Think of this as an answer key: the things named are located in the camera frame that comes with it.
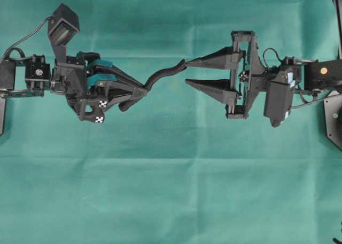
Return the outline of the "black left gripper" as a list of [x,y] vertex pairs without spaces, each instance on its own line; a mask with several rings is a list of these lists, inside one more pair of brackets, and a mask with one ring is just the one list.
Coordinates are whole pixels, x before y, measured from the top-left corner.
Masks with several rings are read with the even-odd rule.
[[100,59],[100,54],[81,51],[63,61],[55,60],[50,89],[65,96],[80,121],[98,124],[104,122],[103,112],[113,105],[120,104],[124,111],[127,103],[134,104],[147,94],[139,81]]

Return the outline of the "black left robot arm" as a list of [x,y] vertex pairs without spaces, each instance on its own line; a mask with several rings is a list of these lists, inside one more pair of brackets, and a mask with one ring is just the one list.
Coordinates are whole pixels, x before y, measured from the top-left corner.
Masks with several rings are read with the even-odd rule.
[[7,56],[1,62],[1,100],[42,97],[46,91],[65,97],[80,121],[101,124],[105,112],[118,105],[121,111],[150,90],[95,52],[78,52],[66,62],[47,63],[44,55]]

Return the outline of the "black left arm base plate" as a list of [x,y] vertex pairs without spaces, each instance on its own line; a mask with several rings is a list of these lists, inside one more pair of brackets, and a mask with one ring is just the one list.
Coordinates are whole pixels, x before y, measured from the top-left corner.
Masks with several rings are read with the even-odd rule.
[[3,135],[4,129],[5,129],[6,102],[7,102],[7,93],[1,90],[1,107],[0,107],[1,109],[1,117],[0,117],[1,135]]

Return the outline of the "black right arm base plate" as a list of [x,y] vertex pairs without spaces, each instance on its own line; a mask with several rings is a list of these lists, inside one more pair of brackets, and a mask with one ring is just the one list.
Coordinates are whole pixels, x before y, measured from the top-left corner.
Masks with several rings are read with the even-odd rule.
[[332,91],[324,99],[327,138],[341,150],[341,94]]

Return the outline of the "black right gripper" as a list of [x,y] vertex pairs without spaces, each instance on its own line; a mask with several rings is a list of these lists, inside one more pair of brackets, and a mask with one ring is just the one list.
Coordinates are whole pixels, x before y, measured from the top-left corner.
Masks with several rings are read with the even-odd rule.
[[[231,70],[230,80],[185,79],[185,83],[226,104],[226,117],[246,119],[260,92],[266,92],[263,115],[269,119],[286,119],[291,111],[295,86],[301,80],[300,65],[294,59],[284,59],[280,66],[269,67],[258,55],[256,34],[253,31],[231,32],[232,47],[224,47],[204,57],[186,62],[190,67]],[[243,69],[237,72],[240,60]],[[237,98],[243,103],[237,104]]]

